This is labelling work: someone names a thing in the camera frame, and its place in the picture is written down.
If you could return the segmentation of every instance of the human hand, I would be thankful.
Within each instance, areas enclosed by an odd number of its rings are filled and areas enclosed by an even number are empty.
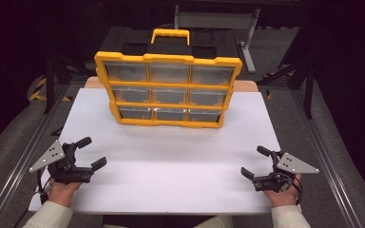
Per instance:
[[[49,189],[48,192],[48,200],[65,207],[70,207],[73,193],[79,189],[82,183],[71,182],[69,184],[64,184],[61,182],[55,182],[54,179],[49,179],[49,185],[51,185],[51,189]]]
[[[297,186],[300,186],[300,174],[296,174],[296,179],[294,179],[294,183]],[[286,205],[297,205],[298,200],[298,190],[292,185],[287,190],[282,192],[275,192],[273,190],[265,190],[263,193],[269,198],[271,201],[272,207],[286,206]]]

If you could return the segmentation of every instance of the carrying handle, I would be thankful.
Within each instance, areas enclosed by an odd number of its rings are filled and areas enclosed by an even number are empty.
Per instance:
[[[189,30],[155,28],[153,30],[151,44],[155,43],[156,36],[185,37],[186,44],[189,46]]]

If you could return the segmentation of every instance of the silver metal bracket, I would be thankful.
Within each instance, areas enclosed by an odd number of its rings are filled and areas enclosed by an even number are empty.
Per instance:
[[[55,141],[52,146],[41,156],[41,158],[29,169],[30,173],[46,167],[49,164],[57,162],[65,157],[64,150],[61,143]]]
[[[281,170],[284,170],[289,173],[308,173],[308,174],[317,174],[319,170],[314,168],[310,164],[296,158],[293,155],[288,153],[284,153],[282,158],[279,160],[277,167]]]

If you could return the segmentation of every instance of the white sleeve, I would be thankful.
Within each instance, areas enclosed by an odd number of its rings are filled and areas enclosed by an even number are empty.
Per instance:
[[[310,228],[310,224],[295,205],[272,208],[274,228]]]
[[[72,215],[73,211],[70,208],[46,201],[34,216],[28,220],[24,228],[66,228]]]

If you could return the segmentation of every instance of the white surface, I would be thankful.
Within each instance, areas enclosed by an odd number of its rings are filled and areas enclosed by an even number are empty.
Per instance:
[[[220,129],[118,124],[104,89],[79,91],[60,137],[93,143],[76,151],[76,165],[107,165],[76,192],[72,208],[89,214],[256,214],[269,200],[241,175],[272,171],[257,146],[279,151],[260,93],[236,92]],[[41,206],[38,196],[29,210]]]

